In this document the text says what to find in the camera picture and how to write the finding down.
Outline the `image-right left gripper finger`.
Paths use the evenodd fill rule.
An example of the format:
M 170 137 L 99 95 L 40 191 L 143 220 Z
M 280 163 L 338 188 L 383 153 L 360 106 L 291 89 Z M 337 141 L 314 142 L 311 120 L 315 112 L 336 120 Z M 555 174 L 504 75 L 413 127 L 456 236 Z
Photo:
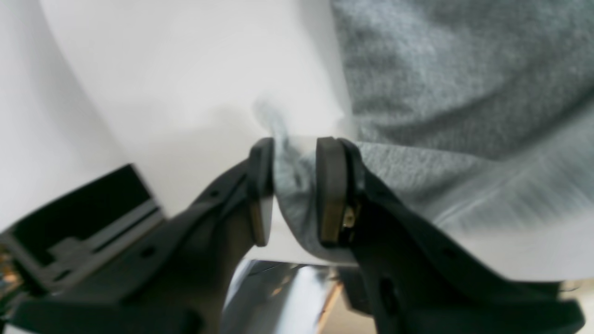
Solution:
M 585 325 L 559 283 L 496 274 L 410 211 L 346 139 L 316 142 L 318 238 L 349 250 L 380 334 L 575 334 Z

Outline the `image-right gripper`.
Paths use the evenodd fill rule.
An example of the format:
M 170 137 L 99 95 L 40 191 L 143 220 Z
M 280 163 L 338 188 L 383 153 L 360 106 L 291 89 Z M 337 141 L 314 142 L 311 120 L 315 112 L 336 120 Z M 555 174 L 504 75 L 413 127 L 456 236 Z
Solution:
M 204 334 L 232 277 L 266 246 L 274 140 L 166 218 L 132 165 L 54 199 L 1 234 L 21 293 L 9 325 L 36 334 Z

